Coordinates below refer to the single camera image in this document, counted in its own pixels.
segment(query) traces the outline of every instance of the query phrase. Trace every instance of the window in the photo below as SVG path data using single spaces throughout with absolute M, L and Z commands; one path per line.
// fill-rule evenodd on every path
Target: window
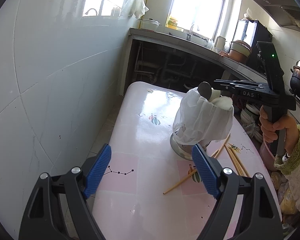
M 178 20 L 178 27 L 206 38 L 216 36 L 225 0 L 173 0 L 171 16 Z

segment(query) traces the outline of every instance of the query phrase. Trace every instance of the pink and white tablecloth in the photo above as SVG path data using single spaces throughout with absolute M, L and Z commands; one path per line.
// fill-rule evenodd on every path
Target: pink and white tablecloth
M 215 199 L 202 182 L 188 179 L 162 193 L 188 174 L 193 162 L 179 157 L 169 139 L 184 93 L 143 82 L 130 85 L 110 140 L 112 159 L 96 192 L 92 214 L 107 240 L 196 239 L 211 214 Z M 229 143 L 240 148 L 250 175 L 264 175 L 280 207 L 270 176 L 250 138 L 234 118 Z M 212 141 L 211 155 L 222 142 Z M 235 171 L 225 149 L 218 160 Z M 238 196 L 225 239 L 233 236 L 240 213 Z

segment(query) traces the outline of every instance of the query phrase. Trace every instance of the range hood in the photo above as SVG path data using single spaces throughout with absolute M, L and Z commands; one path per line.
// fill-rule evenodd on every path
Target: range hood
M 300 32 L 300 7 L 295 0 L 254 0 L 280 27 Z

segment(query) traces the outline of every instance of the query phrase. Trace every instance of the blue ribbed fingertip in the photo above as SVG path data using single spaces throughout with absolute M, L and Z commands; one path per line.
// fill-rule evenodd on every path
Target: blue ribbed fingertip
M 192 147 L 192 160 L 197 168 L 204 186 L 206 187 L 207 192 L 217 199 L 221 194 L 218 186 L 218 177 L 210 167 L 210 164 L 207 162 L 197 145 Z
M 96 192 L 110 160 L 111 147 L 106 145 L 86 177 L 86 188 L 83 191 L 83 195 L 86 198 Z

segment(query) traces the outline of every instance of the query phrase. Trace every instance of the pink bowl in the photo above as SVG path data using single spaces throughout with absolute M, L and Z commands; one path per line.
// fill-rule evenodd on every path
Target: pink bowl
M 277 171 L 273 164 L 274 164 L 274 156 L 270 152 L 267 143 L 263 140 L 263 143 L 261 144 L 260 150 L 259 150 L 259 155 L 265 164 L 266 168 L 270 171 Z

